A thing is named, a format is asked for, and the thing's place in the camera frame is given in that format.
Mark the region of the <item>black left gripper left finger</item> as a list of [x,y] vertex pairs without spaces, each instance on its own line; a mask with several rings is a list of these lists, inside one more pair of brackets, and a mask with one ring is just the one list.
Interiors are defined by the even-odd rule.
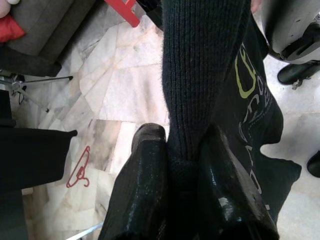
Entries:
[[165,129],[145,123],[115,179],[100,240],[164,240],[168,208]]

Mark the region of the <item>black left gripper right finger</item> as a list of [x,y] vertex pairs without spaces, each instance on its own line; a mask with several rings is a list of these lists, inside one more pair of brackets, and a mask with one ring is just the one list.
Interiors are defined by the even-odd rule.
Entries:
[[199,239],[279,239],[260,193],[216,126],[200,144],[198,167]]

